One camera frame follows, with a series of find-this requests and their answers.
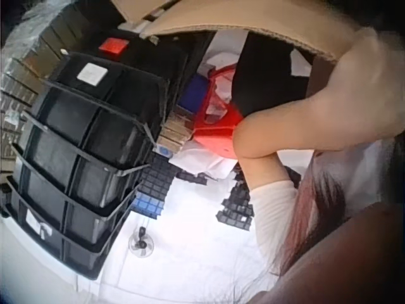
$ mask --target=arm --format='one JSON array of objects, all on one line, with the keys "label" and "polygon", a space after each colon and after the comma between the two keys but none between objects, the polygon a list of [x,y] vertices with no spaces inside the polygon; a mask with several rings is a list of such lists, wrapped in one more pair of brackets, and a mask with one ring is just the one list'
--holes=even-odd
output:
[{"label": "arm", "polygon": [[405,52],[394,38],[365,31],[322,91],[243,120],[234,133],[237,156],[262,158],[281,149],[339,150],[401,133]]}]

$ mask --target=brown package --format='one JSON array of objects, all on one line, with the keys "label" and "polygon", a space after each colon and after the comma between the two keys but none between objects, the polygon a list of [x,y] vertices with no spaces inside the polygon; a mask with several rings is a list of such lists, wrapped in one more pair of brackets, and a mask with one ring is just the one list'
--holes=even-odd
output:
[{"label": "brown package", "polygon": [[[113,2],[128,21],[138,22],[166,1]],[[144,34],[237,28],[285,40],[333,61],[350,48],[359,27],[320,0],[181,0]]]}]

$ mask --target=person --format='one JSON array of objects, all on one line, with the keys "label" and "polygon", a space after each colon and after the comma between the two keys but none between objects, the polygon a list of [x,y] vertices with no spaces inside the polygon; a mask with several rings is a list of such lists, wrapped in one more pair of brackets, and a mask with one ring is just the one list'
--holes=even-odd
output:
[{"label": "person", "polygon": [[[237,126],[258,245],[280,276],[249,303],[370,303],[386,291],[401,261],[403,209],[387,201],[400,195],[384,196],[398,180],[382,177],[387,160],[404,155],[404,131],[405,51],[398,36],[371,28],[320,92]],[[298,190],[283,149],[315,150]]]}]

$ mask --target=woman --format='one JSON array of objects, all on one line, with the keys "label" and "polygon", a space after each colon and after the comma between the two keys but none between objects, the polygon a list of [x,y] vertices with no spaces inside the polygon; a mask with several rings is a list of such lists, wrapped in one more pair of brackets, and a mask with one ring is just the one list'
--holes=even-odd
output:
[{"label": "woman", "polygon": [[[380,164],[392,155],[394,137],[405,130],[404,92],[405,52],[399,38],[366,29],[339,60],[326,88],[310,98],[253,113],[237,127],[234,150],[251,191],[258,244],[270,271],[282,276],[274,290],[258,295],[265,300],[254,301],[295,303],[308,292],[305,286],[294,285],[297,276],[304,274],[309,285],[319,284],[320,278],[325,281],[337,270],[333,258],[352,265],[343,257],[351,249],[343,244],[350,241],[363,240],[371,251],[374,245],[398,252],[395,249],[400,246],[393,242],[401,235],[400,213],[375,203],[384,199],[383,181],[378,179],[383,170]],[[317,151],[298,191],[278,159],[277,151],[282,149]],[[384,234],[375,229],[377,224],[382,232],[391,232],[385,243],[383,237],[378,238]],[[362,234],[356,229],[370,231]],[[331,249],[333,244],[341,247]],[[364,269],[369,275],[388,273],[370,270],[383,253],[375,250],[372,258],[366,259]],[[325,267],[313,270],[314,257]],[[350,278],[347,269],[342,275],[347,275],[346,279]],[[380,286],[377,281],[359,286],[374,288]],[[347,290],[342,281],[335,283]],[[359,303],[347,301],[361,299],[349,297],[356,291],[339,294],[336,290],[313,289],[306,295],[307,302]]]}]

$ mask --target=hand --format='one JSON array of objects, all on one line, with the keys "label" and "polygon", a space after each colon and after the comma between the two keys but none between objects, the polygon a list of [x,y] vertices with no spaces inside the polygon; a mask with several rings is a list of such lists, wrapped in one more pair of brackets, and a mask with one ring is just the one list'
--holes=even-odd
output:
[{"label": "hand", "polygon": [[335,147],[394,137],[405,130],[405,52],[394,34],[367,28],[314,96],[314,111]]}]

